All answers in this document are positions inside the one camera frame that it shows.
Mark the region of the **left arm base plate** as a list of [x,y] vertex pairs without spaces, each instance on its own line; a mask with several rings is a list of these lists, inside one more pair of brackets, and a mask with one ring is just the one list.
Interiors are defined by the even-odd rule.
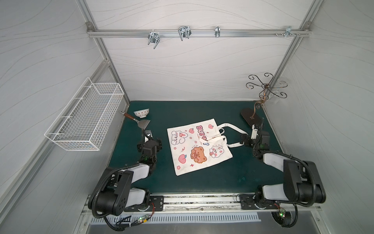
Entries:
[[164,200],[164,196],[151,195],[147,203],[127,207],[124,212],[161,212],[164,209]]

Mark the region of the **white cartoon tote bag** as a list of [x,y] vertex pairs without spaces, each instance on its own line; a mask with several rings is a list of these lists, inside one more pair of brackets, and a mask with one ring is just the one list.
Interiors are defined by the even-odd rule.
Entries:
[[243,143],[228,144],[225,128],[248,135],[230,123],[217,125],[215,119],[168,128],[175,174],[181,176],[233,158],[230,148],[243,146]]

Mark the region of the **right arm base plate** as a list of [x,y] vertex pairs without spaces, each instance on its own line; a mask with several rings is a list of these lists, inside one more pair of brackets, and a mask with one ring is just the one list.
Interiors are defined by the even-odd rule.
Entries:
[[274,201],[265,199],[258,194],[238,194],[236,201],[242,210],[269,210],[277,209]]

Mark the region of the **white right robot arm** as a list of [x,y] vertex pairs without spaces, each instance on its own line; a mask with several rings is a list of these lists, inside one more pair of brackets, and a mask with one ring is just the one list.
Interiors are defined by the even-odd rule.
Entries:
[[252,198],[240,199],[253,202],[265,209],[271,202],[311,207],[325,203],[324,190],[317,166],[312,161],[300,160],[292,155],[269,150],[269,134],[241,135],[240,143],[252,148],[254,158],[282,172],[283,183],[259,186]]

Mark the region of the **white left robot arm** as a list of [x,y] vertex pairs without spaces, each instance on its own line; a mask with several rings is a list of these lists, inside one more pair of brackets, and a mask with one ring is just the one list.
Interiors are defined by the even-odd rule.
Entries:
[[142,155],[137,164],[122,168],[108,167],[104,170],[88,202],[88,208],[95,218],[119,216],[127,208],[148,209],[149,190],[135,188],[133,184],[154,172],[157,153],[161,149],[160,139],[149,139],[141,145]]

